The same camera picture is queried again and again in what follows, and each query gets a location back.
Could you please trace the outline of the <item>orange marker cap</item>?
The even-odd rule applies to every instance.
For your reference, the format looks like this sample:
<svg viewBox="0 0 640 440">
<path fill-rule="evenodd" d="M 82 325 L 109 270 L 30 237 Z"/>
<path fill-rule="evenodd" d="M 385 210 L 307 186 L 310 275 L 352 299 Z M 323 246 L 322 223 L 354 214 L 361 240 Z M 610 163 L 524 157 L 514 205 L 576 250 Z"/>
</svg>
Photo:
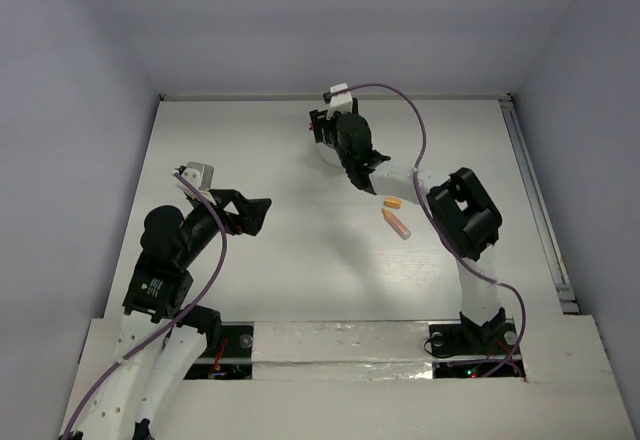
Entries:
<svg viewBox="0 0 640 440">
<path fill-rule="evenodd" d="M 396 197 L 386 197 L 383 201 L 384 207 L 389 209 L 400 209 L 402 204 L 403 201 Z"/>
</svg>

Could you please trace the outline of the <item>orange pastel highlighter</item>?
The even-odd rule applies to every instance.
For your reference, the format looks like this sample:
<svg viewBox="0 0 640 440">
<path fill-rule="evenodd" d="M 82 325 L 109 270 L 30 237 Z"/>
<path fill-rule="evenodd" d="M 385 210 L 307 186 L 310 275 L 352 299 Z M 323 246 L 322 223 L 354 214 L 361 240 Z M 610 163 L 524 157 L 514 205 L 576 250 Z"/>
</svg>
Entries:
<svg viewBox="0 0 640 440">
<path fill-rule="evenodd" d="M 406 225 L 394 214 L 393 211 L 386 208 L 382 209 L 382 216 L 385 222 L 392 230 L 403 240 L 408 240 L 412 233 Z"/>
</svg>

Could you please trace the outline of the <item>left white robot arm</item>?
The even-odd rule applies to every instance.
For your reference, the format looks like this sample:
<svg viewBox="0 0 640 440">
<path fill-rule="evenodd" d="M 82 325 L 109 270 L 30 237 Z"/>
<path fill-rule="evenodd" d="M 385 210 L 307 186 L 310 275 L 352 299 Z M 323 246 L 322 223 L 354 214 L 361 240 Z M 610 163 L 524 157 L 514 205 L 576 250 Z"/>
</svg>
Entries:
<svg viewBox="0 0 640 440">
<path fill-rule="evenodd" d="M 272 201 L 232 189 L 186 196 L 187 215 L 171 205 L 146 215 L 111 364 L 73 411 L 62 438 L 153 438 L 195 360 L 224 349 L 219 311 L 186 300 L 189 267 L 215 236 L 257 235 Z"/>
</svg>

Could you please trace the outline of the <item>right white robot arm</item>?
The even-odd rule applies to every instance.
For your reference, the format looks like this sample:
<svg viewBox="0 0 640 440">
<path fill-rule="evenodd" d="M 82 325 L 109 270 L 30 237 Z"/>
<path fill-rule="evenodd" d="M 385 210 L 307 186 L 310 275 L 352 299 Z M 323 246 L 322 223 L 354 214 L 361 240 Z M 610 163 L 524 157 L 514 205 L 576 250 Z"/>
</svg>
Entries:
<svg viewBox="0 0 640 440">
<path fill-rule="evenodd" d="M 310 111 L 309 117 L 325 161 L 342 167 L 360 191 L 426 207 L 453 253 L 461 286 L 459 320 L 432 327 L 427 352 L 441 359 L 489 354 L 506 323 L 498 286 L 489 279 L 502 216 L 475 173 L 462 167 L 437 184 L 429 172 L 392 163 L 374 149 L 369 124 L 350 95 L 330 101 L 326 110 Z"/>
</svg>

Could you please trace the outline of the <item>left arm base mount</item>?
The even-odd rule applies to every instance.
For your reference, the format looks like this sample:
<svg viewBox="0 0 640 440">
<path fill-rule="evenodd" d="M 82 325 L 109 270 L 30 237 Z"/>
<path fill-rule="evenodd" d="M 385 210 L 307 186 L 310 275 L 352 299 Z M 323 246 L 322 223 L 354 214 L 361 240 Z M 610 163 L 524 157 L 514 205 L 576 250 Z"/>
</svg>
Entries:
<svg viewBox="0 0 640 440">
<path fill-rule="evenodd" d="M 185 380 L 250 380 L 253 372 L 253 323 L 223 323 L 221 340 L 196 359 Z"/>
</svg>

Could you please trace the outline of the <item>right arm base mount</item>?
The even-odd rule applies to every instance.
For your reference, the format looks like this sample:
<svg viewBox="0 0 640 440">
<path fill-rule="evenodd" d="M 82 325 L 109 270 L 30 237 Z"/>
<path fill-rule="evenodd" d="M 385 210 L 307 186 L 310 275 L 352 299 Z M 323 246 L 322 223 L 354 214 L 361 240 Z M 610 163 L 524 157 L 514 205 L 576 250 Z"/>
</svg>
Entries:
<svg viewBox="0 0 640 440">
<path fill-rule="evenodd" d="M 435 323 L 429 325 L 423 349 L 433 360 L 434 379 L 523 379 L 525 371 L 520 348 L 512 353 L 517 337 L 511 321 L 484 344 L 467 340 L 459 323 Z"/>
</svg>

